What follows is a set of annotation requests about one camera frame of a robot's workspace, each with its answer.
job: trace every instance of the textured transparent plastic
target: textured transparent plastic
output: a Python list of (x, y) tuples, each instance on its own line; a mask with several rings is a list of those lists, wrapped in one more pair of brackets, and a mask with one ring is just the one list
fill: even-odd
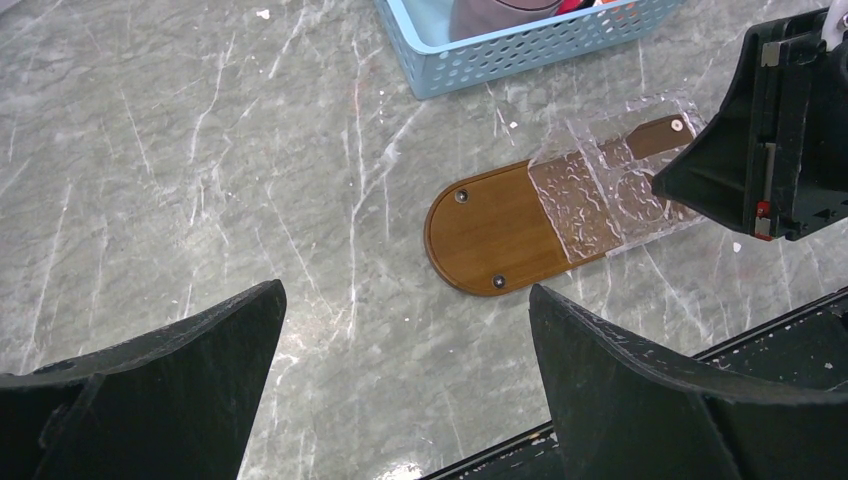
[(688, 129), (694, 138), (704, 127), (679, 93), (641, 98), (594, 118), (552, 121), (528, 174), (570, 262), (614, 255), (703, 220), (651, 194), (653, 175), (686, 145), (641, 159), (628, 145), (641, 125), (672, 116), (680, 121), (664, 120), (662, 128)]

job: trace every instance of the marble surface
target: marble surface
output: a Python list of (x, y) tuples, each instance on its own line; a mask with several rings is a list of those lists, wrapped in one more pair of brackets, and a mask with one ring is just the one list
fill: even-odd
[[(0, 370), (278, 277), (242, 478), (414, 478), (473, 454), (549, 417), (528, 292), (445, 285), (432, 200), (528, 157), (551, 118), (679, 88), (710, 118), (746, 27), (823, 3), (691, 1), (640, 42), (422, 103), (370, 0), (25, 0), (0, 16)], [(846, 233), (705, 223), (546, 284), (691, 354), (848, 285)]]

